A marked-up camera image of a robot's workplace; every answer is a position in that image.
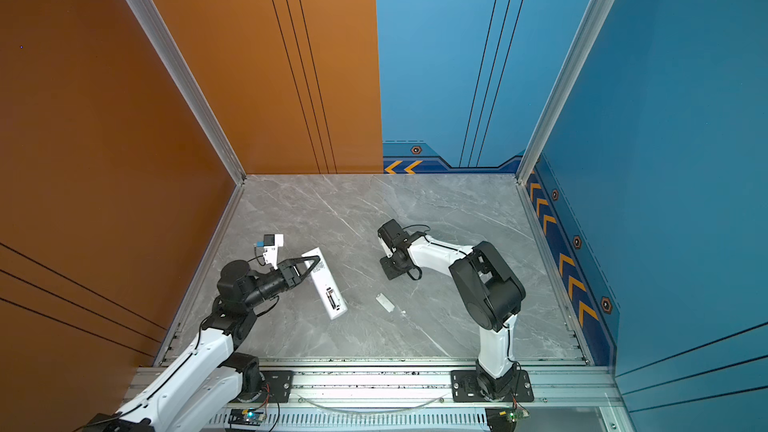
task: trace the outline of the metal grate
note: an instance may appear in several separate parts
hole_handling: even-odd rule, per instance
[[[209,427],[227,425],[227,410],[222,410],[209,421]],[[260,430],[264,425],[271,427],[277,419],[276,411],[270,411],[261,427],[233,426],[241,430]],[[380,430],[383,427],[397,429],[426,430],[486,430],[486,417],[483,408],[450,408],[443,410],[420,410],[411,414],[356,415],[325,412],[307,408],[283,408],[280,413],[278,430]]]

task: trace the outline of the aluminum frame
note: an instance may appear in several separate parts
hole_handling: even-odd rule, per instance
[[[168,347],[170,347],[171,341],[174,340],[176,331],[179,330],[181,325],[188,319],[189,312],[192,309],[192,303],[194,303],[195,298],[200,292],[200,287],[203,286],[203,279],[205,278],[205,274],[214,261],[216,251],[219,249],[219,245],[221,244],[221,240],[224,238],[226,228],[229,226],[230,221],[235,214],[237,204],[240,203],[240,197],[243,196],[244,189],[244,184],[235,184],[235,189],[232,191],[230,200],[226,203],[224,213],[221,214],[219,223],[216,225],[216,229],[214,230],[214,234],[211,236],[210,241],[208,242],[208,246],[203,253],[203,257],[200,260],[200,263],[197,265],[197,269],[195,269],[194,275],[192,276],[192,281],[187,286],[187,291],[184,293],[184,298],[181,299],[181,305],[179,305],[179,308],[176,311],[174,321],[170,323],[168,332],[166,332],[165,338],[160,344],[160,350],[158,350],[158,354],[155,356],[152,363],[154,367],[159,367],[163,363],[165,355],[168,352]]]
[[[605,367],[526,364],[535,401],[526,408],[623,408],[619,390]],[[473,365],[351,367],[274,367],[263,370],[292,370],[293,389],[285,407],[332,409],[451,409],[467,407],[512,407],[512,403],[485,401],[453,402],[451,371],[474,370]],[[140,368],[126,399],[146,388],[164,368]],[[243,408],[240,402],[225,408]]]
[[[214,111],[205,98],[200,85],[194,78],[187,61],[181,55],[174,38],[163,22],[158,8],[152,0],[125,0],[133,11],[144,33],[147,34],[152,46],[163,61],[171,78],[176,83],[184,100],[200,123],[205,135],[216,150],[224,167],[236,184],[245,180],[245,169],[240,164],[229,139],[226,138],[221,124],[216,119]]]
[[[593,364],[594,359],[592,358],[592,353],[587,345],[587,339],[584,337],[584,332],[581,331],[581,326],[579,325],[578,319],[576,319],[576,313],[574,312],[573,307],[571,307],[571,299],[568,297],[565,287],[563,287],[560,272],[558,271],[558,265],[554,263],[552,253],[549,250],[549,244],[547,243],[547,238],[544,236],[542,227],[538,224],[536,211],[528,198],[528,191],[526,191],[525,186],[521,184],[518,184],[517,190],[520,199],[524,204],[527,204],[523,205],[525,208],[525,216],[528,217],[528,223],[531,225],[534,240],[538,247],[538,253],[542,256],[544,268],[547,271],[547,276],[549,277],[552,289],[554,290],[554,297],[558,301],[560,312],[563,313],[563,317],[565,318],[565,326],[576,336],[576,341],[578,342],[581,351],[584,352],[584,358],[587,359],[587,364]]]
[[[534,164],[544,150],[544,144],[552,133],[554,124],[560,117],[560,112],[571,94],[576,79],[578,78],[587,56],[592,50],[592,45],[600,34],[605,18],[610,12],[615,0],[590,0],[584,16],[581,17],[581,23],[576,30],[571,48],[565,56],[565,61],[560,69],[558,78],[552,86],[547,103],[544,104],[544,110],[539,117],[536,127],[533,130],[528,147],[525,148],[525,154],[520,161],[516,177],[518,183],[525,184],[528,176],[533,171]]]
[[[600,416],[608,432],[634,432],[626,407],[601,407]]]

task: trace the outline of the mounting plate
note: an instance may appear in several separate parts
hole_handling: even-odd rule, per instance
[[[266,384],[270,385],[270,404],[275,402],[285,404],[288,402],[288,397],[293,387],[293,370],[262,370],[261,373],[264,376],[264,387],[266,387]],[[264,400],[266,400],[266,390],[259,392],[253,399],[242,402],[243,408],[247,408],[245,404],[258,405],[262,404]]]
[[[400,270],[397,267],[395,267],[395,262],[390,257],[381,257],[379,259],[379,264],[381,264],[382,269],[389,280],[392,280],[395,277],[399,277],[400,275],[403,275],[406,273],[406,271]]]
[[[528,372],[521,369],[512,376],[513,386],[510,395],[500,400],[501,402],[533,402],[533,388]],[[451,387],[453,388],[454,402],[485,402],[485,397],[480,393],[477,372],[474,370],[451,370]]]

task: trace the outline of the wall panel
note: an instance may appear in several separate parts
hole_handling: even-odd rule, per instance
[[[71,430],[151,364],[234,184],[125,0],[0,10],[0,414]]]
[[[544,148],[638,432],[765,429],[766,1],[616,0]]]
[[[154,0],[248,173],[381,171],[376,0]]]

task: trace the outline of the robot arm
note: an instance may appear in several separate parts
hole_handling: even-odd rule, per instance
[[[312,265],[302,273],[298,265],[305,262]],[[213,310],[184,352],[115,416],[98,414],[84,431],[200,430],[223,404],[261,394],[259,359],[235,350],[256,322],[254,307],[302,283],[319,262],[317,255],[289,258],[266,274],[243,260],[225,265]]]
[[[418,280],[422,267],[453,278],[467,312],[480,327],[478,385],[489,400],[506,397],[516,372],[512,332],[525,288],[496,247],[485,241],[470,247],[441,242],[424,232],[408,234],[394,219],[380,227],[379,242],[386,254],[380,263],[389,280],[405,273]],[[411,270],[418,270],[418,277]]]

